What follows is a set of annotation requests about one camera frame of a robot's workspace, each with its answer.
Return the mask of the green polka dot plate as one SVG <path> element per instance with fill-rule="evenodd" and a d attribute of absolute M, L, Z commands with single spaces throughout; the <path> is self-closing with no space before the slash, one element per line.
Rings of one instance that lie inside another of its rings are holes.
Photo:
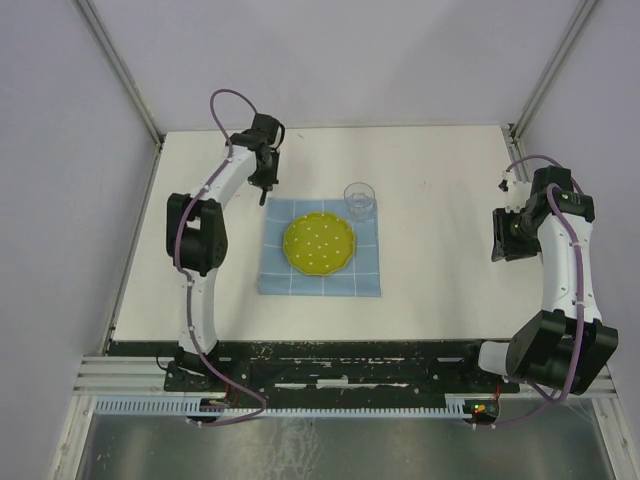
<path fill-rule="evenodd" d="M 290 265 L 309 276 L 328 276 L 344 269 L 356 251 L 350 224 L 331 212 L 310 212 L 285 229 L 283 253 Z"/>

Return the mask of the clear plastic cup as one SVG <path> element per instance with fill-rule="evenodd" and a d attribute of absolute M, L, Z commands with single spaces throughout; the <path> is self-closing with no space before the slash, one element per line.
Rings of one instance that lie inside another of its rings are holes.
<path fill-rule="evenodd" d="M 353 222 L 364 222 L 374 217 L 376 197 L 374 189 L 367 183 L 349 184 L 343 193 L 349 218 Z"/>

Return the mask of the blue checkered cloth napkin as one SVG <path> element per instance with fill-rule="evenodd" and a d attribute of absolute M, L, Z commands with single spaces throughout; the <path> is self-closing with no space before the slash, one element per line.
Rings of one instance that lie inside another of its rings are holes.
<path fill-rule="evenodd" d="M 354 253 L 340 269 L 327 269 L 315 260 L 314 273 L 293 265 L 285 253 L 285 232 L 297 219 L 315 214 L 334 215 L 346 221 L 354 233 Z M 261 295 L 379 297 L 381 278 L 377 206 L 369 218 L 353 223 L 346 202 L 338 199 L 270 199 L 264 224 L 262 260 L 258 274 Z"/>

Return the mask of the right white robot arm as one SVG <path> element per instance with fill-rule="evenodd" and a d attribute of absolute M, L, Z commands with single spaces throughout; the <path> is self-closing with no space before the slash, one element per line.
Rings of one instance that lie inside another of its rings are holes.
<path fill-rule="evenodd" d="M 569 169 L 555 164 L 537 169 L 530 182 L 508 167 L 499 187 L 505 205 L 492 213 L 491 259 L 539 258 L 541 306 L 509 341 L 483 342 L 478 356 L 460 364 L 460 382 L 481 391 L 496 374 L 555 390 L 561 399 L 581 395 L 619 342 L 617 330 L 604 325 L 593 291 L 594 201 Z"/>

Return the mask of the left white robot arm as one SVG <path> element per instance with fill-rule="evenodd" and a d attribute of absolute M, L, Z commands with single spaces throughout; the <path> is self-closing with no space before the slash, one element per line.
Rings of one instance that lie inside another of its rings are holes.
<path fill-rule="evenodd" d="M 173 193 L 166 207 L 166 251 L 184 276 L 186 324 L 176 365 L 198 389 L 209 390 L 221 378 L 220 364 L 208 357 L 218 343 L 214 323 L 217 273 L 228 252 L 224 209 L 244 184 L 261 191 L 259 204 L 279 183 L 280 146 L 285 127 L 276 118 L 254 115 L 249 129 L 232 134 L 223 158 L 201 185 L 188 194 Z"/>

